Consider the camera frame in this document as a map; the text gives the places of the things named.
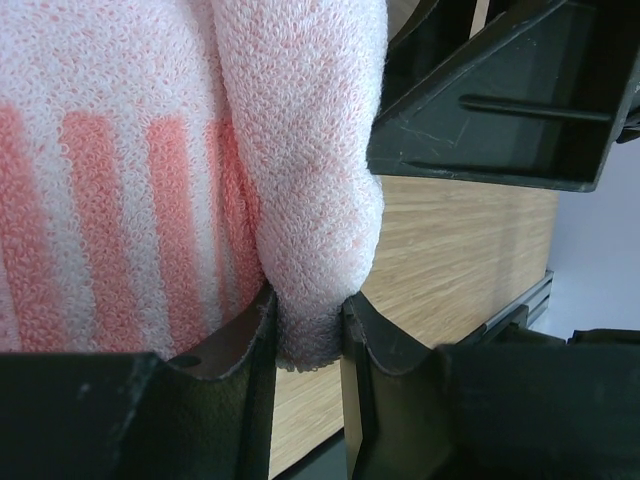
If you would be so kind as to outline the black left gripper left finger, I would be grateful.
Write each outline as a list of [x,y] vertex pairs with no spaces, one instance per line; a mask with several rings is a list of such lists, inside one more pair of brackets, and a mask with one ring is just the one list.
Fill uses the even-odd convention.
[[5,479],[265,479],[277,306],[236,318],[164,361],[153,353],[5,354]]

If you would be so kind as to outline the small pink cloth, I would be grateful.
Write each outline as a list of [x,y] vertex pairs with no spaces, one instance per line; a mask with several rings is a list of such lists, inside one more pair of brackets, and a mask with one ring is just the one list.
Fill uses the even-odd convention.
[[341,353],[373,264],[382,1],[5,1],[1,348],[181,354],[270,284]]

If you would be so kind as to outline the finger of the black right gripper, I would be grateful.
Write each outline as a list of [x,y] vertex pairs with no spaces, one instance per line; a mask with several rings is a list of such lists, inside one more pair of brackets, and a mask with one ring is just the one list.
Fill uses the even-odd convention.
[[380,112],[378,175],[593,191],[639,136],[635,1],[493,1],[486,23]]
[[469,39],[474,0],[422,0],[389,44],[384,109],[409,93]]

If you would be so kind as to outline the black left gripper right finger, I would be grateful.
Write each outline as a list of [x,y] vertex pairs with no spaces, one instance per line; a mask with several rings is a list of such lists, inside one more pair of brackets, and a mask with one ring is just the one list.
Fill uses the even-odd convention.
[[363,295],[342,310],[352,479],[635,479],[639,335],[526,328],[519,306],[428,348]]

